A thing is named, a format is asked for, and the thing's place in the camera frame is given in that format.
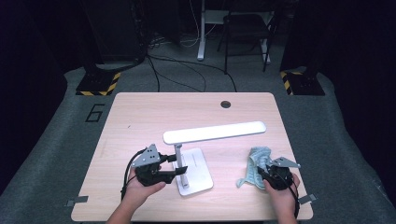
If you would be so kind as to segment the grey tape strip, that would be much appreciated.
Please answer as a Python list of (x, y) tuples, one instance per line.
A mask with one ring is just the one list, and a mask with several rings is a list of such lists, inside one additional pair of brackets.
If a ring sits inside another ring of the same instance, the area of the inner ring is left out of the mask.
[(88, 196), (77, 196), (75, 198), (69, 199), (66, 203), (66, 207), (73, 207), (76, 203), (86, 203), (88, 201)]
[(309, 194), (309, 195), (305, 195), (304, 197), (299, 198), (298, 202), (299, 202), (299, 204), (312, 203), (317, 198), (318, 197), (315, 194)]

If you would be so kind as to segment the person's left hand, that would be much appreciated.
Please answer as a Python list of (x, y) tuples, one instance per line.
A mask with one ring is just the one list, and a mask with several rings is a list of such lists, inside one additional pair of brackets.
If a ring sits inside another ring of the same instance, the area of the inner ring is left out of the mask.
[(162, 190), (165, 186), (166, 184), (164, 182), (148, 187), (143, 186), (137, 180), (134, 168), (132, 168), (128, 176), (126, 191), (121, 202), (136, 209), (140, 207), (149, 196)]

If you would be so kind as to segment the white desk frame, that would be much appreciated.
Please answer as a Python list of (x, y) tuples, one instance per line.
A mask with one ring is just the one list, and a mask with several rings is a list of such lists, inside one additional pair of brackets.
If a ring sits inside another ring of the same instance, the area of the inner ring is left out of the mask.
[(209, 34), (209, 31), (205, 30), (205, 27), (208, 24), (223, 25), (226, 28), (226, 21), (224, 19), (237, 18), (243, 19), (248, 16), (254, 15), (258, 16), (262, 21), (263, 25), (260, 25), (261, 29), (266, 29), (267, 33), (265, 37), (260, 37), (261, 51), (262, 51), (262, 59), (264, 65), (269, 64), (269, 49), (271, 46), (272, 38), (275, 34), (276, 26), (273, 24), (275, 21), (275, 12), (256, 12), (253, 11), (248, 13), (247, 11), (226, 11), (221, 9), (206, 9), (205, 8), (205, 0), (201, 0), (201, 25), (198, 30), (199, 37), (199, 48), (197, 53), (197, 60), (201, 62), (205, 58), (205, 42), (206, 35)]

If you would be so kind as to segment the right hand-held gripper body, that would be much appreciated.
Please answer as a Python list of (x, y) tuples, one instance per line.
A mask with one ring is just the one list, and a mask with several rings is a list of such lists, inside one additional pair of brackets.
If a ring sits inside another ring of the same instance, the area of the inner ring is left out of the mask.
[(265, 167), (262, 168), (267, 173), (265, 180), (269, 182), (273, 189), (287, 189), (293, 183), (293, 177), (290, 168), (300, 168), (301, 165), (295, 161), (280, 157), (269, 160)]

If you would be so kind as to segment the person's right hand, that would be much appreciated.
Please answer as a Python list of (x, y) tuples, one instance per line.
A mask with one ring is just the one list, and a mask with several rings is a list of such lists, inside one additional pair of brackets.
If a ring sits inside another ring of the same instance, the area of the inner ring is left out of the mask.
[(278, 219), (282, 217), (295, 218), (295, 199), (294, 195), (297, 195), (297, 188), (300, 185), (300, 179), (296, 174), (293, 174), (294, 184), (291, 186), (292, 191), (289, 189), (276, 190), (271, 187), (267, 180), (263, 180), (266, 191), (271, 197), (271, 203), (275, 209), (276, 216)]

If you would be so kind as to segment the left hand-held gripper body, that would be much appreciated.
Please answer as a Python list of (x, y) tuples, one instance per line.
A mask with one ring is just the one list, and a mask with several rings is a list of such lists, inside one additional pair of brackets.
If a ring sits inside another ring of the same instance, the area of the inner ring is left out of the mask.
[(162, 171), (160, 166), (160, 152), (155, 144), (138, 151), (132, 159), (135, 176), (145, 187), (160, 182), (170, 184), (173, 181), (175, 175), (171, 175), (172, 171)]

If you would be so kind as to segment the black stand base yellow stripes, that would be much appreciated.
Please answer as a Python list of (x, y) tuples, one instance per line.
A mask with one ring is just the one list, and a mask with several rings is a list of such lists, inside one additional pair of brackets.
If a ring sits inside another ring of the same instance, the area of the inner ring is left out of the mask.
[(307, 77), (300, 72), (286, 71), (282, 71), (280, 75), (288, 95), (323, 96), (325, 94), (316, 77)]
[(76, 88), (76, 95), (110, 95), (120, 78), (118, 69), (102, 69), (94, 65), (84, 67), (85, 75)]

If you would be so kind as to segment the white desk lamp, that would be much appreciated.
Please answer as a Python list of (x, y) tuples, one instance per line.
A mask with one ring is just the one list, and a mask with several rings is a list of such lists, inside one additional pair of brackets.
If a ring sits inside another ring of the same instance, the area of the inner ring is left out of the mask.
[(174, 167), (181, 168), (183, 165), (188, 166), (187, 172), (184, 175), (176, 177), (179, 194), (181, 196), (189, 196), (212, 189), (214, 186), (203, 151), (198, 147), (182, 150), (181, 148), (184, 144), (265, 132), (266, 126), (262, 121), (165, 132), (163, 134), (163, 141), (166, 145), (172, 145), (177, 155), (177, 160), (173, 162)]

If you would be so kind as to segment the dark curtain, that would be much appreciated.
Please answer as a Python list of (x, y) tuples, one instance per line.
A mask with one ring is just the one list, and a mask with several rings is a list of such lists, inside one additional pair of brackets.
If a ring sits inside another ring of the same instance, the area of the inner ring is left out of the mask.
[(280, 72), (326, 76), (396, 204), (396, 0), (299, 0)]
[(86, 24), (79, 0), (0, 0), (0, 193), (82, 66)]

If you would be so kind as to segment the blue striped cloth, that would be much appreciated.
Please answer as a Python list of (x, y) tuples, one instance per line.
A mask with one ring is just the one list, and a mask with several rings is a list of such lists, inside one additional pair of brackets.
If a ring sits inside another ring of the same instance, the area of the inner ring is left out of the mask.
[(270, 160), (271, 149), (269, 147), (253, 147), (247, 157), (247, 171), (244, 178), (236, 181), (236, 186), (241, 188), (244, 184), (250, 184), (258, 189), (265, 189), (262, 176), (258, 169), (264, 168)]

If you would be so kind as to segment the black chair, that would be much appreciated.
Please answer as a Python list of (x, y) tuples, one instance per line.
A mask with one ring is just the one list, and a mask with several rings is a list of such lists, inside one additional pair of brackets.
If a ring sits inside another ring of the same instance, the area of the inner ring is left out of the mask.
[(273, 15), (266, 21), (261, 15), (252, 14), (230, 14), (223, 18), (223, 32), (219, 41), (217, 51), (220, 51), (222, 44), (225, 44), (224, 51), (224, 73), (228, 73), (228, 61), (230, 57), (242, 56), (240, 53), (230, 53), (230, 44), (232, 41), (251, 42), (251, 50), (258, 45), (261, 46), (261, 56), (263, 57), (263, 69), (269, 63), (269, 51), (275, 36), (278, 18)]

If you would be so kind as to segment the dark cabinet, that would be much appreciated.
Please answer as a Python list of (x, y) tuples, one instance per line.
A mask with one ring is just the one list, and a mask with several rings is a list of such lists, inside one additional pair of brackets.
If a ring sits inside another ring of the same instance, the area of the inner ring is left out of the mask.
[(133, 0), (81, 0), (103, 62), (144, 59)]

